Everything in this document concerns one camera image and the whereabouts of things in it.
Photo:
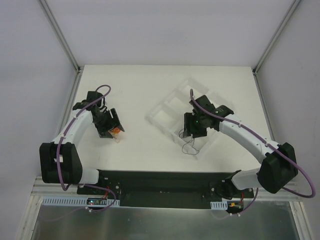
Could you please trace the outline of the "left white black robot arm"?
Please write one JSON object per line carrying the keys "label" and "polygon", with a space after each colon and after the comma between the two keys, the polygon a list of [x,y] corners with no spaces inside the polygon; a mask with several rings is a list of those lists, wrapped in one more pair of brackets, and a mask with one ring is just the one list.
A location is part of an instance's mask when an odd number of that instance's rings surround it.
{"label": "left white black robot arm", "polygon": [[108,109],[105,94],[89,91],[86,99],[77,102],[72,108],[72,117],[61,133],[51,142],[39,147],[40,169],[44,183],[61,184],[67,189],[70,185],[86,185],[94,194],[105,191],[106,183],[99,178],[99,171],[84,168],[78,151],[87,128],[94,125],[102,139],[116,139],[124,128],[115,108]]}

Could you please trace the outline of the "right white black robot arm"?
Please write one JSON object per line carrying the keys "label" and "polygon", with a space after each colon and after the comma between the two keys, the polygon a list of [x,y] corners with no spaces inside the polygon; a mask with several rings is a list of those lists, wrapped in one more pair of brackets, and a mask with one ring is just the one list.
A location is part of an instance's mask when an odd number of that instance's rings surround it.
{"label": "right white black robot arm", "polygon": [[207,129],[227,135],[249,151],[260,163],[252,170],[237,170],[223,179],[215,192],[222,198],[237,197],[243,190],[263,188],[276,194],[294,177],[298,170],[295,150],[285,142],[279,144],[255,133],[245,126],[235,113],[225,105],[215,107],[206,95],[189,102],[192,112],[184,114],[183,138],[202,138],[207,136]]}

